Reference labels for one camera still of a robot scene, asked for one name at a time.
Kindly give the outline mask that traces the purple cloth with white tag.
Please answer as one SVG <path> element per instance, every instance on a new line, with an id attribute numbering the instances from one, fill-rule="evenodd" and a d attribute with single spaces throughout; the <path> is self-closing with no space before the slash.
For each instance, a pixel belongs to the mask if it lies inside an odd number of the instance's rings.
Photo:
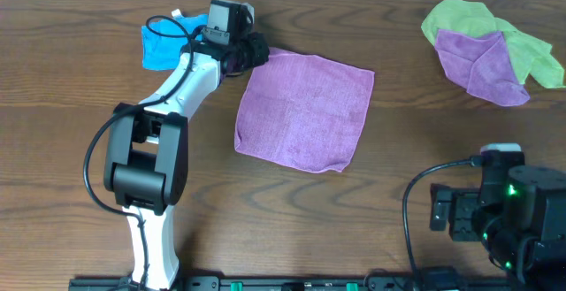
<path id="1" fill-rule="evenodd" d="M 234 148 L 303 172 L 342 172 L 363 131 L 375 73 L 272 48 L 242 96 Z"/>

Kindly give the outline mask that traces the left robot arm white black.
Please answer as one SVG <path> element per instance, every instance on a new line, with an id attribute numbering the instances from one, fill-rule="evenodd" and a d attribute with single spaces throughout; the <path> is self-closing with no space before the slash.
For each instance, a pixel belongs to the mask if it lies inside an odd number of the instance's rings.
<path id="1" fill-rule="evenodd" d="M 137 105 L 112 116 L 103 176 L 131 233 L 134 269 L 129 290 L 171 290 L 180 271 L 174 209 L 188 174 L 188 123 L 228 74 L 263 65 L 269 56 L 258 32 L 236 39 L 204 34 L 180 50 L 166 81 Z"/>

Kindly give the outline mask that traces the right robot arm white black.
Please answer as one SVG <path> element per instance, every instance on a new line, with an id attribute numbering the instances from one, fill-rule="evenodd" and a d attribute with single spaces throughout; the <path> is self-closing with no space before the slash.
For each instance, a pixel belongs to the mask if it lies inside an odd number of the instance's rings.
<path id="1" fill-rule="evenodd" d="M 565 173 L 485 167 L 480 188 L 431 185 L 430 228 L 478 241 L 523 290 L 565 288 Z"/>

